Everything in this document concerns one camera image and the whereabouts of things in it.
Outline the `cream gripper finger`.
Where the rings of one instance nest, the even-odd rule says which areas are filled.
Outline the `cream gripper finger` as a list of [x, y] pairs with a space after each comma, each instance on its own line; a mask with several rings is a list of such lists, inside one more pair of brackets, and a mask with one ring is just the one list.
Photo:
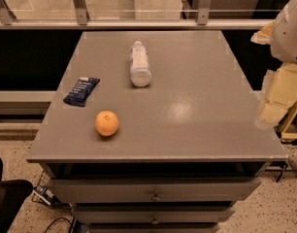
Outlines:
[[297, 101], [297, 64], [283, 63], [277, 71], [268, 70], [254, 124], [268, 129], [276, 126]]
[[266, 24], [262, 29], [252, 35], [250, 40], [259, 45], [270, 45], [272, 39], [273, 23]]

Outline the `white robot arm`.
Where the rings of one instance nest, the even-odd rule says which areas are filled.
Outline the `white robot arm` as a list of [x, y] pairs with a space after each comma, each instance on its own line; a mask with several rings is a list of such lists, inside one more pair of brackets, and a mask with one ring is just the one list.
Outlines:
[[297, 0], [289, 0], [277, 15], [250, 39], [269, 45], [271, 55], [282, 62], [277, 71], [263, 78], [255, 126], [267, 129], [277, 125], [297, 102]]

